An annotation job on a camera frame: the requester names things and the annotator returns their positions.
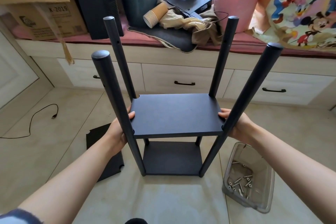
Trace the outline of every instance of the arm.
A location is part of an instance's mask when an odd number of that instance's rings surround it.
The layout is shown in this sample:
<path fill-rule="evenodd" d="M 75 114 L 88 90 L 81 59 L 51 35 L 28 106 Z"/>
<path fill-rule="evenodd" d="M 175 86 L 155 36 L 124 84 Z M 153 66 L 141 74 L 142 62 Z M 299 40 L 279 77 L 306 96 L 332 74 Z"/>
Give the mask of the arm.
<path fill-rule="evenodd" d="M 222 109 L 219 115 L 227 118 L 230 111 Z M 323 223 L 336 222 L 334 171 L 254 124 L 244 113 L 230 136 L 257 150 Z"/>
<path fill-rule="evenodd" d="M 134 116 L 134 112 L 129 114 L 130 119 Z M 46 224 L 72 223 L 107 162 L 125 144 L 125 135 L 115 119 L 101 139 L 28 197 L 19 208 L 34 214 Z"/>

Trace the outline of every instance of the floor tile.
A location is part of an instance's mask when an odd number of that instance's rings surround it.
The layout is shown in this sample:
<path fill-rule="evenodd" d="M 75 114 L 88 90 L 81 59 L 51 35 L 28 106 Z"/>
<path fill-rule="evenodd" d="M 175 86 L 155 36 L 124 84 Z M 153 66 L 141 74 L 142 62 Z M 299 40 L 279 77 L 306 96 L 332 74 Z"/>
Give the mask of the floor tile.
<path fill-rule="evenodd" d="M 53 176 L 78 158 L 85 150 L 85 134 L 107 124 L 115 115 L 103 94 L 82 129 L 55 169 Z M 195 138 L 155 139 L 195 141 Z M 143 140 L 137 140 L 141 153 Z M 206 157 L 214 137 L 201 143 Z M 125 223 L 144 218 L 148 223 L 229 223 L 225 197 L 221 193 L 222 174 L 219 156 L 203 178 L 177 176 L 142 177 L 128 145 L 122 150 L 125 167 L 120 174 L 97 183 L 74 223 Z"/>
<path fill-rule="evenodd" d="M 221 102 L 222 108 L 233 103 Z M 252 121 L 289 145 L 336 171 L 336 117 L 327 110 L 250 104 L 245 112 Z M 219 152 L 225 173 L 237 140 L 228 138 Z M 276 174 L 271 211 L 259 213 L 226 197 L 230 224 L 321 223 L 309 208 Z"/>
<path fill-rule="evenodd" d="M 0 138 L 0 212 L 16 207 L 41 187 L 66 152 L 103 92 L 55 88 L 41 99 L 4 137 L 31 136 L 20 139 Z"/>

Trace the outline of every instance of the cable on floor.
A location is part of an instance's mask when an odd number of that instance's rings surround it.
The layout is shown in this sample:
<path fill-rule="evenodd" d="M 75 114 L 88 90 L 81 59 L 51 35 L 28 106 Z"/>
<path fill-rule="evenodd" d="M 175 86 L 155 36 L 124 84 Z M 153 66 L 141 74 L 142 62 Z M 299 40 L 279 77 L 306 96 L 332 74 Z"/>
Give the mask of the cable on floor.
<path fill-rule="evenodd" d="M 20 136 L 20 137 L 0 137 L 0 138 L 5 138 L 5 139 L 18 139 L 18 138 L 24 138 L 24 137 L 29 137 L 31 135 L 30 133 L 30 128 L 32 126 L 32 121 L 33 121 L 33 118 L 35 116 L 35 114 L 37 114 L 38 112 L 42 111 L 44 108 L 47 108 L 48 106 L 51 106 L 51 105 L 55 105 L 57 107 L 57 112 L 56 114 L 54 114 L 51 118 L 52 119 L 55 119 L 57 117 L 57 114 L 58 114 L 58 105 L 57 104 L 50 104 L 50 105 L 47 105 L 45 107 L 43 107 L 41 110 L 38 110 L 36 113 L 34 113 L 30 119 L 30 123 L 29 123 L 29 135 L 27 136 Z"/>

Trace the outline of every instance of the stack of paper cups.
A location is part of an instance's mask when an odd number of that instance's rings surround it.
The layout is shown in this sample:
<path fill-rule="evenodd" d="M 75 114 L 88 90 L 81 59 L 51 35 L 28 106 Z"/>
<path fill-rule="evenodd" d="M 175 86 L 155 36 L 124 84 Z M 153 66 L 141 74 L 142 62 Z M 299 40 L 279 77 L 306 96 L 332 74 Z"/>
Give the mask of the stack of paper cups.
<path fill-rule="evenodd" d="M 159 23 L 159 20 L 168 12 L 168 6 L 163 2 L 158 4 L 152 10 L 149 10 L 144 16 L 143 19 L 147 26 L 153 28 L 156 24 Z"/>

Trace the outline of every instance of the crumpled fabric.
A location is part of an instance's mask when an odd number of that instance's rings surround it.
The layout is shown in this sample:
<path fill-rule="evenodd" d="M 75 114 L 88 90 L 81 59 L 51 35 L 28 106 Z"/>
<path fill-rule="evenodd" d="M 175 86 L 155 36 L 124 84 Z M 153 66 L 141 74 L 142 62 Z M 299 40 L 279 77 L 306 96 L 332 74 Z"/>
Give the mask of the crumpled fabric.
<path fill-rule="evenodd" d="M 177 7 L 167 4 L 170 8 L 168 12 L 159 21 L 160 26 L 167 28 L 183 28 L 192 32 L 191 41 L 193 44 L 206 45 L 209 39 L 214 45 L 222 43 L 222 30 L 218 23 L 219 18 L 213 11 L 213 6 L 210 10 L 200 14 L 202 20 L 198 18 L 184 18 Z"/>

